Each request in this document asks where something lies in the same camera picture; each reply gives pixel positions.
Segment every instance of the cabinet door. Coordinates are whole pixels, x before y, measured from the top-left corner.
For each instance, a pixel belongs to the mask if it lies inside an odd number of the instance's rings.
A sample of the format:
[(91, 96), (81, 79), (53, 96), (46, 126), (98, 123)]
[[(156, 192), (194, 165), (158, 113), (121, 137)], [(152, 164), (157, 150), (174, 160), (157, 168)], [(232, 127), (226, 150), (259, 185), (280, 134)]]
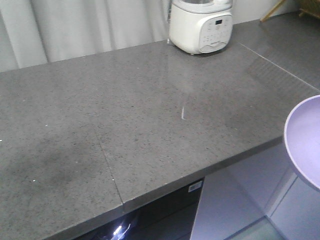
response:
[(237, 162), (227, 169), (266, 213), (268, 202), (289, 167), (289, 161), (286, 147), (279, 144)]
[(297, 178), (271, 220), (288, 240), (319, 240), (320, 192)]
[(264, 214), (226, 169), (204, 179), (190, 240), (224, 240)]

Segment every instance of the gray countertop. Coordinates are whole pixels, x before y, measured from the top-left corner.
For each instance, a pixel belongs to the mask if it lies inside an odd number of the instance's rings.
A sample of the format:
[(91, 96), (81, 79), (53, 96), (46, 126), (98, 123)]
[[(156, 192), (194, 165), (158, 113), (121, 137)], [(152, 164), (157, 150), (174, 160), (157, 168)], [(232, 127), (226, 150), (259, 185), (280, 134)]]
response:
[(295, 21), (239, 24), (216, 54), (161, 41), (0, 73), (1, 239), (77, 237), (280, 141), (319, 94), (269, 40)]

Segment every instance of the wall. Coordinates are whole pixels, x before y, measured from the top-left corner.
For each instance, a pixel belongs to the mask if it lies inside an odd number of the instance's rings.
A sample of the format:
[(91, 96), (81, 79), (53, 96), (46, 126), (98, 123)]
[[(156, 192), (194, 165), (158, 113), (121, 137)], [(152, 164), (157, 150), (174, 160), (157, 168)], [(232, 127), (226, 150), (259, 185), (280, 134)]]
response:
[[(260, 19), (264, 16), (279, 0), (234, 0), (233, 2), (233, 22), (235, 24), (249, 22)], [(294, 0), (287, 0), (273, 14), (297, 11), (298, 7)]]
[[(0, 72), (164, 40), (169, 1), (0, 0)], [(234, 23), (276, 2), (234, 0)], [(295, 10), (287, 0), (275, 14)]]

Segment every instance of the white kitchen appliance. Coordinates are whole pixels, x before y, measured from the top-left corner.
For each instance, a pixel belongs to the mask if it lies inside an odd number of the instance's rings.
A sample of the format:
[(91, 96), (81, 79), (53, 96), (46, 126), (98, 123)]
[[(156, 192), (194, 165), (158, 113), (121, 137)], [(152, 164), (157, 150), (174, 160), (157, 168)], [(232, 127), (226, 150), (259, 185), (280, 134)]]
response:
[(189, 54), (212, 53), (229, 42), (233, 0), (173, 0), (169, 39)]

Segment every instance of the appliance control panel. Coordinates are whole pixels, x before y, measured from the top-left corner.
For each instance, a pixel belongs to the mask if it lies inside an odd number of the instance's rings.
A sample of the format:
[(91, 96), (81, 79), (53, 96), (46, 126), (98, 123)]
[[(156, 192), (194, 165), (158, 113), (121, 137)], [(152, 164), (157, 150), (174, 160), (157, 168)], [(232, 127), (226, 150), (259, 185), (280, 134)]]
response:
[(232, 28), (232, 17), (229, 14), (208, 19), (201, 26), (199, 50), (210, 53), (222, 49), (229, 42)]

